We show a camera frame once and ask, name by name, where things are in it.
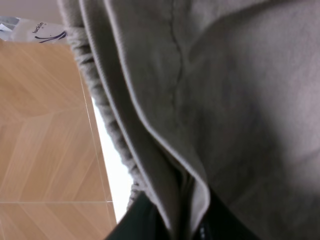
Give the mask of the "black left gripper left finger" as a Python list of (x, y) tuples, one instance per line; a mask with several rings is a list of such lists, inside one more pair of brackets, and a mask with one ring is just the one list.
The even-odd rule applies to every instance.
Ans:
[(157, 207), (141, 193), (106, 240), (169, 240)]

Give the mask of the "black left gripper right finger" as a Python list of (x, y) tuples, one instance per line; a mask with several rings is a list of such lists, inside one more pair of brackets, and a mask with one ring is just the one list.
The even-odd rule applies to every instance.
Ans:
[(210, 190), (210, 205), (198, 230), (198, 240), (258, 240)]

